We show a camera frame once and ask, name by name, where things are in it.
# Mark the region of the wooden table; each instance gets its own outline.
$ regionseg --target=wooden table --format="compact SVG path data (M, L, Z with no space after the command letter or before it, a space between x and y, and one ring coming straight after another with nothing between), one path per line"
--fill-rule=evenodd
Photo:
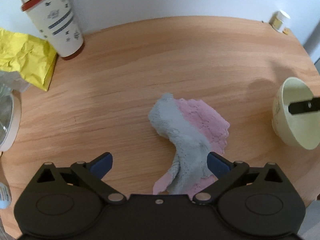
M244 19L173 17L108 28L85 42L78 57L58 60L48 92L22 94L18 136L1 158L13 201L0 215L12 236L20 235L14 204L43 162L65 167L110 151L114 166L103 181L127 195L151 193L175 152L148 120L166 92L203 99L230 122L230 161L277 162L306 204L320 193L320 149L288 147L271 126L273 96L287 77L320 95L319 74L291 33Z

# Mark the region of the pink cloth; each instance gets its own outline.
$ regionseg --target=pink cloth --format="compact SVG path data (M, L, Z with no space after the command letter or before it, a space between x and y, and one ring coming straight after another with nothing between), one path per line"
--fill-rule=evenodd
M220 155L224 154L230 124L224 120L217 111L202 100L185 100L183 98L174 100L178 109L182 112L184 119L196 127L198 131L208 139L211 144L211 151ZM155 183L153 194L165 191L172 180L173 178L170 173L167 172L164 174L164 176ZM202 178L197 184L184 193L188 194L190 199L192 199L195 194L211 185L215 180L216 177L214 175L208 178Z

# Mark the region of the crumpled yellow packaging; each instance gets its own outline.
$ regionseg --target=crumpled yellow packaging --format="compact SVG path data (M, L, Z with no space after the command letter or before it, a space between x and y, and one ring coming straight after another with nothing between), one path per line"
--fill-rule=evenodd
M46 40L0 28L0 71L17 71L25 81L48 91L56 55Z

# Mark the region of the white backdrop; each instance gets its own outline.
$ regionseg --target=white backdrop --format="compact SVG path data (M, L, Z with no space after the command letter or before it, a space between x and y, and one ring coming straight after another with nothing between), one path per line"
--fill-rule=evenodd
M320 22L320 0L72 0L84 33L123 23L167 16L214 15L269 21L282 9L304 44ZM0 0L0 26L40 37L20 9L20 0Z

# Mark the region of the white tumbler with red lid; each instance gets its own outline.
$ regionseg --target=white tumbler with red lid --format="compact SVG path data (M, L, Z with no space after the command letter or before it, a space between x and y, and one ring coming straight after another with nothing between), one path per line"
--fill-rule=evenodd
M84 41L69 0L21 0L22 10L65 59L77 56Z

